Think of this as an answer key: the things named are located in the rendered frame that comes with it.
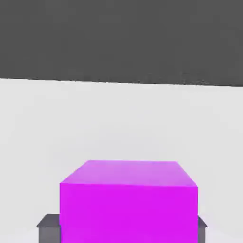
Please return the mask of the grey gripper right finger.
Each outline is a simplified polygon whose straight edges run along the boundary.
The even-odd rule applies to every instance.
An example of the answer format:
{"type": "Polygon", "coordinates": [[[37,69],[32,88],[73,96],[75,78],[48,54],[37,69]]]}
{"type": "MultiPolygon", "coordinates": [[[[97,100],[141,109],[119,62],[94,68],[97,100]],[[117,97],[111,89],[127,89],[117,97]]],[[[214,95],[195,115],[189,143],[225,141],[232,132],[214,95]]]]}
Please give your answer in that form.
{"type": "Polygon", "coordinates": [[[220,243],[220,232],[215,224],[198,217],[198,243],[220,243]]]}

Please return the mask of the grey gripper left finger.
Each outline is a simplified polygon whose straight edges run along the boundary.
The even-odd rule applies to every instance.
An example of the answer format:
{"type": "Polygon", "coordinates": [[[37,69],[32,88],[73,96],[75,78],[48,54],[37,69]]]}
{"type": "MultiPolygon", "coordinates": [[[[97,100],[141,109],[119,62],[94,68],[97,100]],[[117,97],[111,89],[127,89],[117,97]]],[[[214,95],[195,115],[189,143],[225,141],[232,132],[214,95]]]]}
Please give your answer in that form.
{"type": "Polygon", "coordinates": [[[46,214],[33,229],[24,234],[22,243],[61,243],[59,214],[46,214]]]}

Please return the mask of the small magenta cube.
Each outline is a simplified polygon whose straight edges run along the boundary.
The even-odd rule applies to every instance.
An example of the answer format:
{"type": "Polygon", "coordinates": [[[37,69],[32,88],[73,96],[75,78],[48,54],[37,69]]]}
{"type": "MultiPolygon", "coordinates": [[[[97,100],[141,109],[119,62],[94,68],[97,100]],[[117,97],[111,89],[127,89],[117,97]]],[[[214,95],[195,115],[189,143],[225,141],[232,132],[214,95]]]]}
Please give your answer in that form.
{"type": "Polygon", "coordinates": [[[198,186],[176,162],[94,161],[60,183],[61,243],[198,243],[198,186]]]}

